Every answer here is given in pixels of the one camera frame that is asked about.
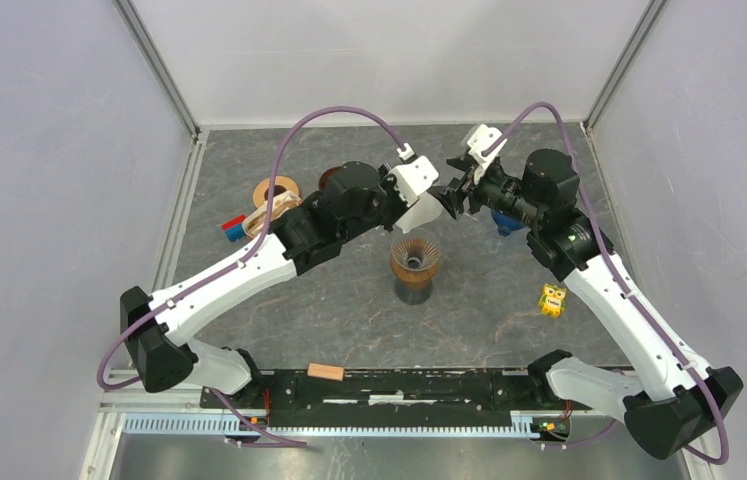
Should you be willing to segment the blue glass dripper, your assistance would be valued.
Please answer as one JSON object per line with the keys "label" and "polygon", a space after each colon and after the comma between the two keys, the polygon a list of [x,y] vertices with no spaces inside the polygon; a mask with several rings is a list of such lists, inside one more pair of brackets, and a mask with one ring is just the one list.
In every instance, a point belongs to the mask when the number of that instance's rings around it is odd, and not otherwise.
{"label": "blue glass dripper", "polygon": [[508,237],[512,233],[525,228],[525,225],[519,220],[513,219],[496,210],[491,211],[491,218],[496,225],[497,233],[502,237]]}

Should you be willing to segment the white paper coffee filter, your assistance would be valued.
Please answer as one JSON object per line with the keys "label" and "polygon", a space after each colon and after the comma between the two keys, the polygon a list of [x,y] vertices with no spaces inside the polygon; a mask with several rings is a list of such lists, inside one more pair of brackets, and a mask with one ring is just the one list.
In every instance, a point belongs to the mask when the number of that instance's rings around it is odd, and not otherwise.
{"label": "white paper coffee filter", "polygon": [[444,211],[441,203],[429,193],[422,193],[395,223],[405,234],[436,220]]}

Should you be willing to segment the brown glass dripper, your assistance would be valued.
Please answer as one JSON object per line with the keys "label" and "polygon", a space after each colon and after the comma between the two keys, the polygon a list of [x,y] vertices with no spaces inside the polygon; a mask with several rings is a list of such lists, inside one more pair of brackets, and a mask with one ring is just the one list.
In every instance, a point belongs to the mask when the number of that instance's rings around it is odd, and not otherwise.
{"label": "brown glass dripper", "polygon": [[326,188],[330,177],[341,169],[341,166],[335,166],[325,170],[318,179],[318,189],[323,191]]}

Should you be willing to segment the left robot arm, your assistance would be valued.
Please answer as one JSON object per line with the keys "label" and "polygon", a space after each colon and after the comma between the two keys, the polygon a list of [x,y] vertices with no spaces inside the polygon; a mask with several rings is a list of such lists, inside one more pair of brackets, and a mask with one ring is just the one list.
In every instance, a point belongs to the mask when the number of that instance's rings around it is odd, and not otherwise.
{"label": "left robot arm", "polygon": [[144,389],[159,393],[187,383],[213,387],[239,407],[255,405],[263,381],[253,360],[241,349],[199,342],[196,334],[253,295],[336,258],[369,230],[408,232],[434,219],[438,205],[426,192],[438,177],[424,156],[393,168],[348,162],[217,264],[152,294],[139,287],[124,292],[124,343]]}

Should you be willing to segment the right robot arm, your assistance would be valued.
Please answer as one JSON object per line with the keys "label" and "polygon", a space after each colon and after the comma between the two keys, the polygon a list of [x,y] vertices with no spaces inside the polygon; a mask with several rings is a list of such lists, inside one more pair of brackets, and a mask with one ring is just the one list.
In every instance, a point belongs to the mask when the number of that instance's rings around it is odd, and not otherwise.
{"label": "right robot arm", "polygon": [[622,423],[650,456],[664,460],[700,436],[723,433],[743,390],[731,367],[713,367],[667,324],[637,287],[591,216],[573,159],[532,152],[520,176],[498,160],[449,160],[458,176],[435,189],[453,217],[488,208],[522,224],[533,257],[597,317],[630,361],[627,376],[556,350],[529,365],[526,392],[540,408],[568,400]]}

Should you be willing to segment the yellow owl block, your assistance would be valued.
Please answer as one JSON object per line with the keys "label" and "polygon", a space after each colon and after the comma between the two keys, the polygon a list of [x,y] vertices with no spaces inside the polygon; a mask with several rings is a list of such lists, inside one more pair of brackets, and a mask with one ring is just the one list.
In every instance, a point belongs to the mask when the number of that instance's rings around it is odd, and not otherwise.
{"label": "yellow owl block", "polygon": [[566,309],[566,296],[566,288],[545,283],[538,300],[540,313],[552,318],[558,318]]}

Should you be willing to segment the red blue block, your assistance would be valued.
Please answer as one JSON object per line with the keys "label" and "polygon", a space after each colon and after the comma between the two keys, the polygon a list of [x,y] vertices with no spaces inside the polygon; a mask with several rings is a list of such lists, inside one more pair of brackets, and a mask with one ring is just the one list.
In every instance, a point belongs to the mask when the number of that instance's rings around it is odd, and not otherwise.
{"label": "red blue block", "polygon": [[246,232],[243,227],[243,222],[245,221],[245,219],[245,215],[239,215],[221,225],[221,229],[223,230],[224,235],[226,236],[228,241],[234,243],[246,236]]}

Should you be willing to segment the wooden rectangular block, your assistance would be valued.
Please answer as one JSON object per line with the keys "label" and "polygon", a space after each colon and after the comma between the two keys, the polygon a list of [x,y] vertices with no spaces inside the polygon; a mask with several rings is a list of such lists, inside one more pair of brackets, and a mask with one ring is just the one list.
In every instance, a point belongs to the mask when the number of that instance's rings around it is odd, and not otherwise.
{"label": "wooden rectangular block", "polygon": [[345,377],[345,369],[339,366],[310,363],[307,368],[307,375],[323,380],[342,381]]}

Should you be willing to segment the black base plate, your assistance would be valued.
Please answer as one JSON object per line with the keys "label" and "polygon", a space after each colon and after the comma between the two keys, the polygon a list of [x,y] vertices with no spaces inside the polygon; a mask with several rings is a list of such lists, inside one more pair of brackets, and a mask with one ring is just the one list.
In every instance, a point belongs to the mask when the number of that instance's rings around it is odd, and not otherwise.
{"label": "black base plate", "polygon": [[504,427],[513,412],[560,420],[574,409],[525,371],[501,368],[351,369],[340,380],[277,369],[228,401],[264,411],[271,427]]}

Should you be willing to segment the aluminium frame rail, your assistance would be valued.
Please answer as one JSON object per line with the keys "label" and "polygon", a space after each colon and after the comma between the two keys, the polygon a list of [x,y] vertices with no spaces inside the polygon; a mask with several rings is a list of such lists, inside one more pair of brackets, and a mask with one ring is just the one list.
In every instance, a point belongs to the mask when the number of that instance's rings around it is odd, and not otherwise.
{"label": "aluminium frame rail", "polygon": [[109,479],[121,443],[129,435],[227,436],[252,433],[224,409],[204,408],[206,389],[184,384],[147,393],[138,384],[102,395],[80,479]]}

